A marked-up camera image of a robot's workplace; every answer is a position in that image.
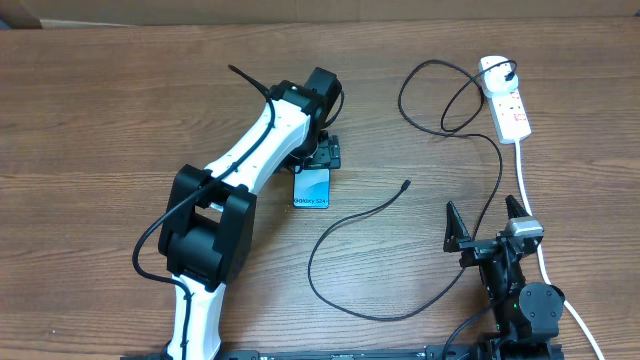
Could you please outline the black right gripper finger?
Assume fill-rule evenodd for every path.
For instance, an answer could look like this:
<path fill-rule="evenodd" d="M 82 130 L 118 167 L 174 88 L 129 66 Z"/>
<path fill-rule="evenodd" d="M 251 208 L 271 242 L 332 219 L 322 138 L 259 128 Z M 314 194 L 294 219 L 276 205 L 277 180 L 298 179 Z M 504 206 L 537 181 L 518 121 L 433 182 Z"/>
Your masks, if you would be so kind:
<path fill-rule="evenodd" d="M 513 195 L 508 195 L 505 198 L 505 203 L 509 219 L 529 216 L 529 212 L 516 200 Z"/>
<path fill-rule="evenodd" d="M 461 245 L 471 241 L 471 236 L 454 203 L 446 204 L 446 228 L 444 235 L 443 251 L 459 252 Z"/>

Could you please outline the Samsung Galaxy smartphone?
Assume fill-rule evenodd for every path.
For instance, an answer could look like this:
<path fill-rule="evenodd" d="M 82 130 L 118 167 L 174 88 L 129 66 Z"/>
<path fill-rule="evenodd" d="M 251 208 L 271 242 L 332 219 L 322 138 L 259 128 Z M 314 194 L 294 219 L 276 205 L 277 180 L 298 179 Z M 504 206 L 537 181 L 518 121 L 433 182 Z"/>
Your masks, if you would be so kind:
<path fill-rule="evenodd" d="M 327 209 L 330 205 L 330 170 L 301 170 L 294 175 L 293 205 Z"/>

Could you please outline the white power strip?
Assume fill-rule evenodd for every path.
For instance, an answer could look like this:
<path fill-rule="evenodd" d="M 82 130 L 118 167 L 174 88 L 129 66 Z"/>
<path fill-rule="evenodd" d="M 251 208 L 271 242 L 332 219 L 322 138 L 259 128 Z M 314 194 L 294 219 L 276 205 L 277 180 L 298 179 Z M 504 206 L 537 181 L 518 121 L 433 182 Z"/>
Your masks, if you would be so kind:
<path fill-rule="evenodd" d="M 513 144 L 532 133 L 518 90 L 489 98 L 489 106 L 500 143 Z"/>

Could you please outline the white wall charger adapter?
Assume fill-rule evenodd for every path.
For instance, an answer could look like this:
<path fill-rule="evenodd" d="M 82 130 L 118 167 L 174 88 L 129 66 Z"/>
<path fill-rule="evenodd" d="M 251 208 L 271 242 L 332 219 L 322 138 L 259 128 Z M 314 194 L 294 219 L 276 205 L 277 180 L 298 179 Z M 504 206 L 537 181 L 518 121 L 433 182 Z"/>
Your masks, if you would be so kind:
<path fill-rule="evenodd" d="M 507 95 L 519 87 L 517 64 L 504 56 L 485 56 L 479 60 L 478 69 L 488 98 Z"/>

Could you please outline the cardboard backdrop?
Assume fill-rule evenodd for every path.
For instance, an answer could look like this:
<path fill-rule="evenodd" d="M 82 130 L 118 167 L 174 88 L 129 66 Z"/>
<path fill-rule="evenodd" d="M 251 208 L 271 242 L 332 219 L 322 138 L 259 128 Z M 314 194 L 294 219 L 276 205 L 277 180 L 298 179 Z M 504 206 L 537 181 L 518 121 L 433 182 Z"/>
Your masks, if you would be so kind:
<path fill-rule="evenodd" d="M 624 17 L 639 0 L 1 0 L 18 28 L 46 22 L 112 25 L 329 23 Z"/>

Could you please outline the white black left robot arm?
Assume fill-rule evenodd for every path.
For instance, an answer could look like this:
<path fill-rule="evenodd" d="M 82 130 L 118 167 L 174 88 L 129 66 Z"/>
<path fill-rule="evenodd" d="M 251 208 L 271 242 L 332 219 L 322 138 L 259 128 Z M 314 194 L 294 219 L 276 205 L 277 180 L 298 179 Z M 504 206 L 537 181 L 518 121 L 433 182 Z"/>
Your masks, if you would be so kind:
<path fill-rule="evenodd" d="M 175 176 L 158 250 L 176 290 L 174 332 L 162 359 L 213 359 L 221 348 L 225 290 L 251 248 L 257 195 L 282 167 L 296 172 L 340 166 L 338 139 L 326 129 L 344 101 L 336 74 L 317 67 L 302 85 L 257 83 L 265 107 L 221 158 Z"/>

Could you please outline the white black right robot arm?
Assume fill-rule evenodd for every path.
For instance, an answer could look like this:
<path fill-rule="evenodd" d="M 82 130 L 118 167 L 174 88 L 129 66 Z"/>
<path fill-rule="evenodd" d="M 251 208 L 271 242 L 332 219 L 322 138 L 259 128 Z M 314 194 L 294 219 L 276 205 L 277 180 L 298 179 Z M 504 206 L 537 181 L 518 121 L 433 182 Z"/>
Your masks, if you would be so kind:
<path fill-rule="evenodd" d="M 489 304 L 461 324 L 442 348 L 443 359 L 562 359 L 559 335 L 564 293 L 542 282 L 528 283 L 520 261 L 534 254 L 543 239 L 541 223 L 514 196 L 505 199 L 508 222 L 492 239 L 474 240 L 453 202 L 446 204 L 443 250 L 461 255 L 462 269 L 476 267 Z M 492 313 L 496 331 L 481 335 L 472 345 L 452 342 L 469 325 Z"/>

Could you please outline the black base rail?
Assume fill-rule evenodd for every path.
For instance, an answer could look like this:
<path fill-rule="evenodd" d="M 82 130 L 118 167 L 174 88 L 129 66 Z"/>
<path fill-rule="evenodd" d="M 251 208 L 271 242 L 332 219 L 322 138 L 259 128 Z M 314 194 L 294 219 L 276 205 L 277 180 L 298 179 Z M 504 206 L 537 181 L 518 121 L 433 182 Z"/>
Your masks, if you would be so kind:
<path fill-rule="evenodd" d="M 428 345 L 422 349 L 397 349 L 397 350 L 353 350 L 353 351 L 300 351 L 268 353 L 256 350 L 221 351 L 214 357 L 216 360 L 440 360 L 443 359 L 444 345 Z M 446 359 L 475 360 L 493 359 L 490 354 L 485 354 L 476 345 L 452 345 L 447 350 Z M 160 360 L 172 359 L 166 354 L 147 354 L 122 356 L 127 360 Z M 565 359 L 561 345 L 551 346 L 551 355 L 545 357 L 541 351 L 535 351 L 532 355 L 508 355 L 495 359 Z"/>

